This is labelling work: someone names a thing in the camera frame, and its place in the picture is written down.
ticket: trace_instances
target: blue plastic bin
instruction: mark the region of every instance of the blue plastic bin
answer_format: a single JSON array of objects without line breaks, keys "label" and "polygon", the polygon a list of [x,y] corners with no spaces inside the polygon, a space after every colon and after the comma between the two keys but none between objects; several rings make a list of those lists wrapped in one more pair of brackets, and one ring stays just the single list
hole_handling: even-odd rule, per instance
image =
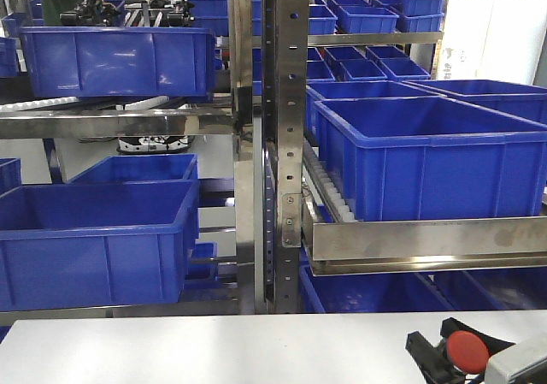
[{"label": "blue plastic bin", "polygon": [[409,58],[402,50],[395,46],[367,46],[365,51],[367,58],[374,63],[380,63],[384,59]]},{"label": "blue plastic bin", "polygon": [[370,7],[370,3],[365,0],[326,0],[326,6],[335,14],[338,15],[341,6],[365,6]]},{"label": "blue plastic bin", "polygon": [[418,66],[410,58],[407,59],[382,59],[378,66],[389,80],[402,82],[404,80],[429,80],[431,75]]},{"label": "blue plastic bin", "polygon": [[2,343],[3,339],[6,338],[6,335],[8,335],[10,328],[11,326],[0,326],[0,344]]},{"label": "blue plastic bin", "polygon": [[176,302],[195,245],[198,187],[173,180],[5,193],[0,311]]},{"label": "blue plastic bin", "polygon": [[262,36],[262,19],[253,19],[252,30],[253,36]]},{"label": "blue plastic bin", "polygon": [[385,8],[343,6],[338,11],[338,27],[347,33],[395,32],[398,16]]},{"label": "blue plastic bin", "polygon": [[467,271],[443,271],[433,276],[438,290],[460,311],[501,310],[499,303]]},{"label": "blue plastic bin", "polygon": [[228,17],[228,0],[188,0],[195,6],[191,8],[192,16]]},{"label": "blue plastic bin", "polygon": [[2,18],[2,23],[4,30],[6,31],[8,37],[10,38],[19,38],[19,32],[24,25],[29,25],[30,21],[25,23],[25,14],[21,12],[14,12],[8,16]]},{"label": "blue plastic bin", "polygon": [[387,76],[378,66],[368,59],[356,61],[342,61],[340,63],[340,74],[338,79],[343,82],[354,82],[358,80],[386,80]]},{"label": "blue plastic bin", "polygon": [[326,63],[320,61],[308,62],[308,80],[314,82],[333,82],[336,78]]},{"label": "blue plastic bin", "polygon": [[218,255],[218,247],[216,243],[198,243],[190,256],[188,265],[187,281],[205,281],[215,280],[219,275],[218,263],[193,263],[196,260],[207,260],[216,258]]},{"label": "blue plastic bin", "polygon": [[253,49],[253,62],[262,62],[262,49]]},{"label": "blue plastic bin", "polygon": [[223,18],[196,16],[191,25],[192,27],[210,29],[215,36],[228,36],[230,33],[227,16]]},{"label": "blue plastic bin", "polygon": [[262,0],[250,0],[252,5],[252,18],[261,19],[262,18]]},{"label": "blue plastic bin", "polygon": [[437,93],[391,81],[309,83],[306,90],[306,127],[319,141],[315,102],[328,99],[358,99],[367,97],[423,97]]},{"label": "blue plastic bin", "polygon": [[310,313],[453,310],[425,277],[414,273],[314,277],[309,266],[302,266],[300,291]]},{"label": "blue plastic bin", "polygon": [[21,186],[21,160],[0,159],[0,195]]},{"label": "blue plastic bin", "polygon": [[309,34],[330,35],[336,29],[336,15],[325,5],[309,6]]},{"label": "blue plastic bin", "polygon": [[391,10],[399,15],[397,29],[401,32],[437,32],[444,18],[444,14],[407,16],[394,8]]},{"label": "blue plastic bin", "polygon": [[543,87],[496,80],[429,80],[411,84],[464,102],[547,124],[547,89]]},{"label": "blue plastic bin", "polygon": [[547,268],[450,271],[435,275],[462,310],[547,309]]},{"label": "blue plastic bin", "polygon": [[26,27],[21,42],[38,97],[208,97],[215,36],[193,27]]},{"label": "blue plastic bin", "polygon": [[435,15],[443,12],[444,0],[400,0],[400,10],[407,16]]},{"label": "blue plastic bin", "polygon": [[19,74],[17,41],[13,38],[0,38],[0,78],[13,78]]},{"label": "blue plastic bin", "polygon": [[319,158],[359,220],[539,212],[545,125],[443,97],[316,104]]},{"label": "blue plastic bin", "polygon": [[325,48],[325,61],[335,75],[342,73],[342,61],[363,60],[365,55],[353,46],[337,46]]},{"label": "blue plastic bin", "polygon": [[317,48],[308,48],[308,61],[322,61],[323,58]]},{"label": "blue plastic bin", "polygon": [[72,178],[69,183],[195,180],[197,155],[111,156]]}]

